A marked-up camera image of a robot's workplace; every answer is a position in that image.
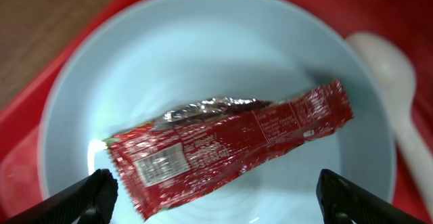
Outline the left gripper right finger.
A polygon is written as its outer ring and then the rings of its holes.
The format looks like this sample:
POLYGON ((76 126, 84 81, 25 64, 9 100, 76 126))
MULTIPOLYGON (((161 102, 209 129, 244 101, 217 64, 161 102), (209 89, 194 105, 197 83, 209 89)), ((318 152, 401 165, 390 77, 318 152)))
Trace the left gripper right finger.
POLYGON ((424 224, 329 169, 320 172, 316 194, 325 224, 424 224))

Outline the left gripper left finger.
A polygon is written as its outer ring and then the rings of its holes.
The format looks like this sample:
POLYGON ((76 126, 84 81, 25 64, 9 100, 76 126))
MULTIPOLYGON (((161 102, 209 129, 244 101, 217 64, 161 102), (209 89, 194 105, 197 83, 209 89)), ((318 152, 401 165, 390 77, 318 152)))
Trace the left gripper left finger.
POLYGON ((98 169, 5 224, 108 224, 117 197, 117 179, 108 169, 98 169))

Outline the red snack wrapper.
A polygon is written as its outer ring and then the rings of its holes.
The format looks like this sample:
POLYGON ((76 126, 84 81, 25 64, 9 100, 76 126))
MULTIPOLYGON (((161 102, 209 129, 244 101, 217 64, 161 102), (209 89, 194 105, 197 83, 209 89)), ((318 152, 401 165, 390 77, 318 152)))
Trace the red snack wrapper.
POLYGON ((284 102, 205 99, 105 140, 145 219, 187 204, 353 118, 342 81, 284 102))

